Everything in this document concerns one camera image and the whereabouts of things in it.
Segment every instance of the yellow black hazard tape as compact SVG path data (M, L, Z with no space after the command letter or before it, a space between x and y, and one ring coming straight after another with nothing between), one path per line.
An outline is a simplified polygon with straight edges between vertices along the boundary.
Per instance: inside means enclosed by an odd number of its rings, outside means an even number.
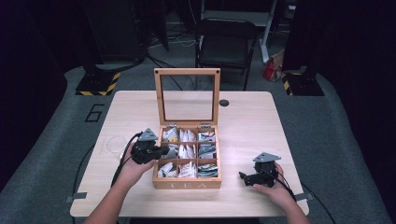
M288 73L288 74L299 76L301 73ZM291 87L290 87L290 84L289 84L288 79L286 77L286 74L282 73L281 78L282 78L283 87L285 88L286 94L287 95L293 95L293 91L291 90Z
M93 95L110 95L111 92L116 88L117 81L119 80L120 73L114 75L111 79L111 83L105 91L76 91L76 95L85 95L85 96L93 96Z

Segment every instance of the wire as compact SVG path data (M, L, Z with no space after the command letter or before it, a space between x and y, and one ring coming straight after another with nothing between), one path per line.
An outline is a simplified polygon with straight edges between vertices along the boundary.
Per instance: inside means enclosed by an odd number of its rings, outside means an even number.
M180 38L184 38L184 37L188 37L189 36L189 32L187 30L183 30L183 26L182 26L182 22L181 21L179 22L179 25L181 27L180 31L178 31L177 34L168 35L167 36L168 40L171 40L171 39L179 40ZM167 31L176 32L175 27L177 27L177 26L174 26L174 28L171 28L170 30L167 29ZM148 45L148 48L150 49L152 47L157 47L157 46L160 46L161 44L162 43L159 41L158 37L153 35L152 38L151 38L151 41L150 41L150 43Z
M283 180L285 180L286 184L288 185L288 187L290 188L290 185L288 183L288 181L286 180L285 176L283 176L281 173L278 173L280 176L282 176Z
M183 46L183 47L185 47L185 48L189 48L189 47L194 46L195 40L179 40L179 39L177 39L177 41L168 42L168 44L180 44L181 46ZM150 46L150 47L148 47L148 48L149 48L149 49L154 49L154 48L160 47L161 45L162 45L162 44L156 44L156 45L152 45L152 46Z
M75 176L75 180L74 180L74 183L73 183L73 193L72 193L72 195L74 193L76 193L78 174L79 174L79 171L81 169L82 163L85 161L85 158L88 156L88 154L90 154L90 152L93 150L94 147L95 147L95 144L93 144L90 147L90 149L85 153L84 157L82 158L81 162L79 163L79 166L78 166L78 169L77 169L77 173L76 173L76 176ZM76 219L74 217L72 217L72 218L73 218L73 223L76 223Z
M132 158L132 156L128 157L128 159L125 160L125 162L122 164L122 166L125 165L125 163L131 158Z
M296 197L294 196L294 193L293 193L293 191L291 190L290 187L286 186L286 184L283 183L283 181L280 181L277 177L273 176L273 175L270 174L268 171L263 170L263 169L262 169L262 171L264 171L266 174L268 174L269 176L271 176L274 180L276 180L277 182L279 182L279 184L281 184L283 187L285 187L285 189L289 192L291 198L293 198L295 202L297 201L297 200L296 200Z
M189 0L189 5L190 5L190 12L191 12L191 15L192 15L192 19L194 20L194 24L196 25L197 21L195 20L194 13L192 12L192 7L191 7L191 1L190 0Z
M168 64L168 63L165 63L165 62L163 62L163 61L161 61L161 60L159 60L159 59L156 59L156 58L154 58L154 57L152 57L152 56L150 56L150 55L148 55L147 56L150 60L152 60L155 64L157 64L157 66L159 66L159 67L162 67L162 66L160 66L158 63L164 63L164 64ZM170 76L170 78L172 78L172 80L175 82L175 84L177 85L177 87L181 90L181 91L183 91L183 89L180 87L180 85L178 85L178 83L176 82L176 80L172 77L172 76Z
M303 185L304 188L306 188L312 195L314 195L315 199L318 200L318 202L320 203L320 205L323 207L323 209L326 211L327 215L329 216L329 218L332 220L332 223L336 223L334 218L332 218L332 214L330 214L329 210L327 209L327 207L324 205L324 203L320 200L320 198L318 197L318 195L316 193L314 193L314 191L312 191L305 183L301 182L301 185Z
M113 176L113 180L111 181L111 187L113 187L113 185L116 183L116 180L117 180L117 178L119 177L119 174L120 174L120 172L121 172L121 170L122 170L122 167L123 167L123 165L125 164L125 162L127 162L127 161L128 161L129 159L131 159L132 156L133 156L133 155L131 155L131 157L129 157L127 160L124 161L124 159L125 159L125 154L126 154L126 152L128 151L128 147L131 145L132 141L134 141L134 139L135 139L136 137L140 137L140 135L142 135L142 133L137 133L137 134L135 134L135 135L129 140L129 142L126 144L125 149L124 149L124 152L122 153L122 157L121 157L121 159L120 159L120 165L119 165L119 167L117 168L116 173L115 173L114 176Z
M156 64L157 63L161 63L162 65L164 65L165 67L171 67L171 68L176 68L175 66L173 66L173 65L171 65L171 64L169 64L169 63L166 63L166 62L164 62L164 61L161 61L160 59L158 59L158 58L155 58L155 57L153 57L153 56L151 56L151 55L147 55L147 57L150 59L150 60L152 60L153 62L155 61L156 62Z

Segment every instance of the metal chair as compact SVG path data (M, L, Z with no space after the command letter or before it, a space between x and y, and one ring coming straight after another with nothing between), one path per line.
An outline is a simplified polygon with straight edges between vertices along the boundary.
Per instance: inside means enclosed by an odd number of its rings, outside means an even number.
M219 67L240 69L242 83L225 82L221 72L221 82L248 84L251 60L259 29L250 21L227 19L202 19L195 29L195 67Z

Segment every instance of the wooden table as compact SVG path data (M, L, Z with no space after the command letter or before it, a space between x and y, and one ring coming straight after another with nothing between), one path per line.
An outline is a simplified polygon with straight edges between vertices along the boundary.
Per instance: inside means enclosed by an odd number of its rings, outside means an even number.
M253 159L262 152L275 154L282 158L277 162L291 189L295 194L303 193L271 93L221 91L219 98L230 102L219 107L221 188L155 189L150 170L129 191L120 217L284 216L265 195L246 187L238 174L255 174ZM111 143L127 142L147 128L160 130L156 91L118 91L78 188L87 196L74 200L70 210L73 217L87 217L109 190L120 157L109 151ZM308 214L307 202L298 204Z

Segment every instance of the dark background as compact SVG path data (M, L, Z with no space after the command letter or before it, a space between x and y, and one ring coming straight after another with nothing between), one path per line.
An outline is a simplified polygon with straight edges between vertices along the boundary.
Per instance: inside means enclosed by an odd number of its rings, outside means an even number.
M166 1L166 5L186 12L186 2ZM234 7L235 1L227 2ZM199 1L191 4L199 14ZM263 4L259 1L240 6L259 8ZM301 0L284 64L286 69L295 69L308 65L316 56L323 58L318 72L336 88L394 222L395 8L392 1ZM64 73L81 66L70 40L73 27L81 31L79 36L92 59L102 63L103 57L86 11L77 0L2 1L0 10L2 189L62 101L67 85ZM185 13L180 15L191 26L191 18Z

